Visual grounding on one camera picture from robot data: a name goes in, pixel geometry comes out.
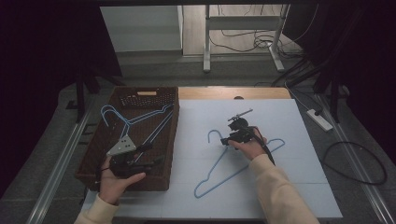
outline metal rail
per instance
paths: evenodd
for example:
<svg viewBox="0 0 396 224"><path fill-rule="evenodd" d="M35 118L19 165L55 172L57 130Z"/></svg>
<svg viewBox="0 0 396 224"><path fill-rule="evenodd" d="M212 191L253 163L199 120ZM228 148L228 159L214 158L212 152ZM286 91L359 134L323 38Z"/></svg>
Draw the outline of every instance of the metal rail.
<svg viewBox="0 0 396 224"><path fill-rule="evenodd" d="M38 197L35 207L32 210L29 218L26 223L42 223L44 217L47 214L47 211L50 207L52 199L55 195L56 190L59 187L59 184L62 181L64 176L64 171L66 170L67 165L69 164L70 158L73 155L73 152L78 143L78 139L81 137L81 134L84 131L84 126L88 121L88 118L91 114L95 98L92 97L87 111L84 114L84 117L81 119L79 123L77 123L73 129L73 132L70 134L69 139L62 150L61 155L56 161L51 174L47 180L46 185L41 190L40 196Z"/></svg>

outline wall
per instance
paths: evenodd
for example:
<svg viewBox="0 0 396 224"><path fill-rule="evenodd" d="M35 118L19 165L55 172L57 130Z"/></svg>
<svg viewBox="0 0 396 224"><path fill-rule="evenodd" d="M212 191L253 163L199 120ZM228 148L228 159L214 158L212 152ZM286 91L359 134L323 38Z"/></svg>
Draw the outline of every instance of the wall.
<svg viewBox="0 0 396 224"><path fill-rule="evenodd" d="M181 49L178 6L101 7L114 50Z"/></svg>

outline brown crate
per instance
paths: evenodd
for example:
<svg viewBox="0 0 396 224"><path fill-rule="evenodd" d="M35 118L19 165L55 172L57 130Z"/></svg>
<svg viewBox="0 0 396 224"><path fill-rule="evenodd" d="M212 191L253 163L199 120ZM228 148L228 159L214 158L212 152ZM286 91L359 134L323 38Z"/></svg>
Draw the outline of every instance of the brown crate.
<svg viewBox="0 0 396 224"><path fill-rule="evenodd" d="M174 104L172 118L154 140L153 149L147 151L140 160L140 162L152 161L158 156L165 155L164 163L154 166L149 175L127 189L140 191L168 190L179 111L177 87L116 87L108 104L113 105L127 119L161 109L164 105ZM166 117L166 114L156 115L132 125L129 136L134 143L140 146ZM106 120L109 126L106 126L103 119L100 120L75 173L75 177L90 190L97 190L95 186L96 169L104 162L106 153L119 141L124 124L113 113L106 113Z"/></svg>

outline metal frame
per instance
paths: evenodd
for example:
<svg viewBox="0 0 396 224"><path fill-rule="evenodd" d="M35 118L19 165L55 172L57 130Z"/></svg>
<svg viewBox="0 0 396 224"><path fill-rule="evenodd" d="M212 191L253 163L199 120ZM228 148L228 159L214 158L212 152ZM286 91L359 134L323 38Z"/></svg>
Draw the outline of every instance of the metal frame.
<svg viewBox="0 0 396 224"><path fill-rule="evenodd" d="M271 30L276 31L270 45L271 56L276 70L283 72L285 67L279 59L277 42L282 34L283 25L286 21L290 5L285 5L279 16L213 16L210 17L210 5L205 5L205 45L204 45L204 72L210 72L210 39L211 30Z"/></svg>

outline black cable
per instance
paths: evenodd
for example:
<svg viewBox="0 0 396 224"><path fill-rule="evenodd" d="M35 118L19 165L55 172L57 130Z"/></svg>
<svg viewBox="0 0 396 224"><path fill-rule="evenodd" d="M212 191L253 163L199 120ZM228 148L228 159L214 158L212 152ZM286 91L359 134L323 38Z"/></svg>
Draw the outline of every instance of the black cable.
<svg viewBox="0 0 396 224"><path fill-rule="evenodd" d="M251 7L253 7L253 5L250 5L250 8L248 9L248 12L247 13L245 13L245 15L244 16L246 16L249 12L250 12L250 10L251 10Z"/></svg>
<svg viewBox="0 0 396 224"><path fill-rule="evenodd" d="M306 53L303 50L295 53L285 52L285 50L283 50L283 44L277 46L277 51L279 53L279 56L281 56L284 59L303 58L304 56L306 56Z"/></svg>
<svg viewBox="0 0 396 224"><path fill-rule="evenodd" d="M299 92L299 93L305 95L306 97L308 97L309 99L311 99L311 100L319 107L319 109L316 110L318 113L315 114L315 115L319 115L319 114L323 111L323 106L321 106L314 98L312 98L310 95L308 95L308 94L305 93L305 92L299 91L299 90L297 90L296 88L294 88L294 89L295 89L297 92Z"/></svg>
<svg viewBox="0 0 396 224"><path fill-rule="evenodd" d="M265 145L264 141L262 141L262 134L260 133L260 130L259 130L257 127L253 127L253 128L257 130L257 132L258 132L259 135L260 135L260 138L259 138L259 136L257 136L255 133L251 132L250 129L244 128L244 130L245 130L246 132L250 133L250 134L254 137L254 139L256 139L256 141L259 142L259 144L260 144L260 146L262 147L262 149L263 149L263 150L265 151L265 153L268 155L268 159L270 159L270 161L273 163L273 165L275 165L274 158L273 158L273 156L272 156L272 154L271 154L270 149L268 149L267 145Z"/></svg>
<svg viewBox="0 0 396 224"><path fill-rule="evenodd" d="M282 16L282 11L283 11L283 5L282 5L282 8L280 9L279 16Z"/></svg>
<svg viewBox="0 0 396 224"><path fill-rule="evenodd" d="M306 67L304 67L304 68L300 67L300 70L299 70L298 72L296 72L296 73L294 73L294 74L292 74L292 75L289 75L288 77L286 77L286 79L289 79L289 78L291 78L291 77L295 77L295 76L299 75L299 74L302 73L305 69L307 69L309 66L311 66L311 63L310 63L308 60L305 62L305 64L306 64Z"/></svg>
<svg viewBox="0 0 396 224"><path fill-rule="evenodd" d="M311 28L311 26L312 26L312 23L314 22L315 17L317 16L318 7L319 7L319 4L317 4L317 8L315 9L315 12L314 12L314 15L313 15L313 17L312 17L312 20L311 20L311 22L309 23L308 27L307 27L307 28L305 29L305 31L303 32L303 34L300 35L299 37L295 38L295 39L292 39L292 40L291 40L289 43L287 43L286 45L291 44L291 43L295 43L297 40L299 40L301 37L303 37L303 36L310 30L310 28Z"/></svg>
<svg viewBox="0 0 396 224"><path fill-rule="evenodd" d="M271 84L271 87L275 87L276 83L284 78L287 77L291 72L293 72L294 70L298 69L299 67L303 66L303 64L307 63L308 60L306 58L302 58L299 62L297 62L297 64L295 64L292 68L290 68L288 71L286 71L284 74L282 74L281 76L279 76L277 79L275 79L273 81L273 83Z"/></svg>
<svg viewBox="0 0 396 224"><path fill-rule="evenodd" d="M340 21L347 21L348 18L350 17L351 14L345 15L343 19ZM304 55L307 58L321 58L322 55L325 55L328 57L329 52L333 49L335 45L336 39L340 36L340 32L345 29L345 25L341 22L337 24L335 27L332 28L332 31L329 35L326 35L326 38L320 41L320 45L315 47L314 49L311 49L310 51L304 50Z"/></svg>
<svg viewBox="0 0 396 224"><path fill-rule="evenodd" d="M269 48L268 42L272 43L273 41L272 40L267 40L267 39L261 39L261 37L270 37L270 38L273 38L273 39L274 39L274 37L272 35L256 35L257 33L258 32L254 33L253 46L255 46L255 47L258 46L258 48L268 49Z"/></svg>
<svg viewBox="0 0 396 224"><path fill-rule="evenodd" d="M271 5L271 10L273 11L273 15L275 16L274 5Z"/></svg>
<svg viewBox="0 0 396 224"><path fill-rule="evenodd" d="M211 38L210 36L209 36L209 40L210 40L210 42L211 42L214 46L216 46L216 47L222 47L222 48L234 50L234 51L237 51L237 52L249 52L249 51L252 51L252 50L254 50L254 49L260 47L260 45L254 45L252 49L233 49L233 48L230 48L230 47L225 46L225 45L220 45L220 44L214 43L213 40L212 40L212 38Z"/></svg>
<svg viewBox="0 0 396 224"><path fill-rule="evenodd" d="M305 67L304 69L300 70L298 73L303 72L307 67ZM259 84L261 84L261 83L268 83L268 84L271 84L271 85L270 85L271 87L274 87L274 86L272 86L272 85L274 84L275 81L273 81L273 82L256 82L256 83L254 84L254 87L256 87L257 85L259 85Z"/></svg>
<svg viewBox="0 0 396 224"><path fill-rule="evenodd" d="M297 73L292 74L292 75L286 77L286 79L285 79L285 88L291 93L292 96L294 96L294 99L295 99L298 103L300 103L303 107L305 107L305 109L306 109L307 111L309 110L308 106L306 106L305 104L303 104L303 102L300 101L300 99L296 96L296 94L294 94L294 92L291 90L291 88L288 87L287 83L288 83L290 77L302 73L302 72L303 72L306 68L308 68L308 67L309 67L309 63L307 63L307 66L306 66L305 68L300 69ZM313 98L311 98L309 95L307 95L307 94L305 94L305 93L303 93L303 92L301 92L301 91L298 91L298 90L297 90L297 92L299 92L299 93L301 93L301 94L304 94L305 96L307 96L309 99L311 99L312 101L314 101L314 102L320 107L320 109L317 110L317 111L315 112L315 115L319 115L319 114L323 111L323 107L322 107L320 104L318 104Z"/></svg>
<svg viewBox="0 0 396 224"><path fill-rule="evenodd" d="M225 16L224 13L222 12L222 6L221 5L218 5L218 15L220 15L220 9L221 9L221 14L223 16Z"/></svg>
<svg viewBox="0 0 396 224"><path fill-rule="evenodd" d="M226 35L226 34L224 34L223 30L221 30L221 33L222 33L224 36L228 36L228 37L239 36L239 35L251 35L251 34L263 33L263 32L270 32L270 31L269 31L269 30L260 30L260 31L246 32L246 33L237 34L237 35Z"/></svg>
<svg viewBox="0 0 396 224"><path fill-rule="evenodd" d="M382 169L382 172L383 172L383 175L384 175L384 177L382 178L382 180L377 181L377 182L367 182L367 181L359 180L358 178L355 178L355 177L350 176L350 175L346 175L346 174L342 173L341 171L335 169L334 167L330 166L330 165L325 161L325 160L326 160L326 157L327 157L327 155L329 154L330 150L331 150L334 146L339 145L339 144L350 144L350 145L354 145L354 146L360 147L361 149L363 149L363 150L365 150L366 152L368 152L368 153L376 160L376 162L381 166L381 169ZM361 146L361 145L359 145L359 144L357 144L357 143L354 143L354 142L336 142L336 143L332 144L331 146L329 146L329 147L326 149L326 151L325 151L325 153L324 153L324 155L323 155L323 159L320 160L320 163L322 163L323 165L329 167L331 170L335 171L337 174L339 174L339 175L341 175L341 176L343 176L343 177L345 177L345 178L347 178L347 179L351 179L351 180L357 181L357 182L362 183L362 184L366 184L366 185L383 185L383 184L385 184L385 183L387 182L387 180L388 180L387 170L385 169L384 164L382 164L382 162L379 160L379 158L378 158L373 152L371 152L369 149L367 149L366 147L363 147L363 146Z"/></svg>

